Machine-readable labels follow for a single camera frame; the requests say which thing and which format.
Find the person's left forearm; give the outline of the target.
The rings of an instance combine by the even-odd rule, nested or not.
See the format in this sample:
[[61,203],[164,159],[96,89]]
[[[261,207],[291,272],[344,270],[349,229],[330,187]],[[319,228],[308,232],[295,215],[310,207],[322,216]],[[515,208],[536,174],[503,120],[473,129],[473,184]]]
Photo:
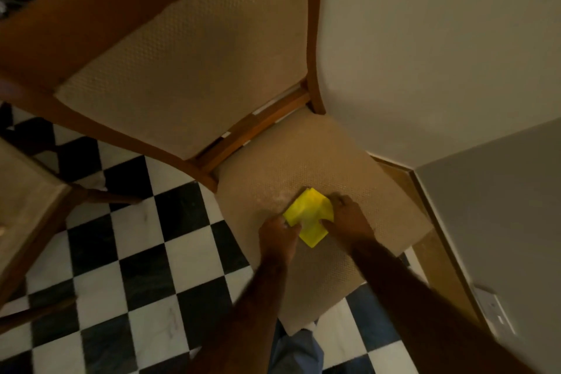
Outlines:
[[186,374],[267,374],[287,279],[287,258],[267,251],[233,309],[219,323]]

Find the white wall socket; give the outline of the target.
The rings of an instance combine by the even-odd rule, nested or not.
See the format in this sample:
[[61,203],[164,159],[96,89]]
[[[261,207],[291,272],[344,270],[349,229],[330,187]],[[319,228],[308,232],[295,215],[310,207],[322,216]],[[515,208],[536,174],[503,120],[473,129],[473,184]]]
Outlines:
[[494,335],[500,339],[512,339],[517,336],[498,295],[486,286],[473,285],[473,295]]

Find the wooden chair with beige upholstery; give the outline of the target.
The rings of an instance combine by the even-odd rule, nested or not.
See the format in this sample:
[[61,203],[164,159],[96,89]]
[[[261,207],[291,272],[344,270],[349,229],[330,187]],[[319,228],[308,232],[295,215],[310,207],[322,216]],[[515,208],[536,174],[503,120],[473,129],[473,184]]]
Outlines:
[[0,310],[75,207],[141,201],[67,183],[0,137]]
[[320,0],[33,0],[0,22],[0,98],[182,170],[246,259],[305,188],[349,194],[395,255],[432,225],[325,114]]

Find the person's right hand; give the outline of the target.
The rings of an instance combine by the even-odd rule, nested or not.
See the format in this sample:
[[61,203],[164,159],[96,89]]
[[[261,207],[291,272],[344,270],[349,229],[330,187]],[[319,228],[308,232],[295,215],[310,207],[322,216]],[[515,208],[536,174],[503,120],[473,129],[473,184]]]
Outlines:
[[351,197],[334,193],[328,199],[333,208],[333,220],[321,219],[320,223],[347,254],[362,242],[376,240],[374,229]]

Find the person's right forearm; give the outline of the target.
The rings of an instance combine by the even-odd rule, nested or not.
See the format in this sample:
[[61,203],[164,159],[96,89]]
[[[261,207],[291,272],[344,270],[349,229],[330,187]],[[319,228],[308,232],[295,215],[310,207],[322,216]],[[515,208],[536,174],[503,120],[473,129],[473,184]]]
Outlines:
[[373,236],[353,237],[348,253],[388,314],[418,374],[536,374]]

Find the wooden skirting board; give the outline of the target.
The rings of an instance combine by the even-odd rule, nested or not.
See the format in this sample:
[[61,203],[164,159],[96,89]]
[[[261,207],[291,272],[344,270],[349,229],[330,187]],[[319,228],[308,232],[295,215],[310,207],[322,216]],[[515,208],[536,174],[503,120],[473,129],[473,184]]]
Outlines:
[[382,169],[421,208],[432,223],[432,230],[407,251],[407,258],[416,272],[423,272],[422,278],[442,297],[460,310],[471,321],[492,335],[491,328],[471,291],[451,245],[440,226],[416,173],[403,165],[398,165],[371,155]]

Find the person's left hand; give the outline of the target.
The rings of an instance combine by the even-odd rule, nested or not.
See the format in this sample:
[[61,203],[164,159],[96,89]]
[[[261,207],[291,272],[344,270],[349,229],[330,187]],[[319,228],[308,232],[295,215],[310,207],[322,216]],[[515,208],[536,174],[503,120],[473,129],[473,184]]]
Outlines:
[[261,262],[288,267],[296,253],[301,228],[299,223],[289,225],[282,214],[267,219],[258,232]]

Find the yellow cleaning cloth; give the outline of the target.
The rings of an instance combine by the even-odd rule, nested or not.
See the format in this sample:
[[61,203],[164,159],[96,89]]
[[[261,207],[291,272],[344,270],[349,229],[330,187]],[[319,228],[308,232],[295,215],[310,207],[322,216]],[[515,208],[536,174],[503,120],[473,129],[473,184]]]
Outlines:
[[321,224],[321,219],[333,219],[332,205],[328,197],[314,188],[306,188],[283,215],[292,225],[301,223],[299,237],[309,248],[315,248],[328,234]]

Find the person's blue trouser leg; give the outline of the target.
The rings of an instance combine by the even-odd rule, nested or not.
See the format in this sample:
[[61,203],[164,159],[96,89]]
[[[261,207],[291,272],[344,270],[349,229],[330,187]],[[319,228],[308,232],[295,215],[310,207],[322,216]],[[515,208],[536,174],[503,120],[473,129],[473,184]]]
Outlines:
[[318,320],[293,335],[288,335],[277,321],[273,336],[268,374],[321,374],[324,351],[313,333]]

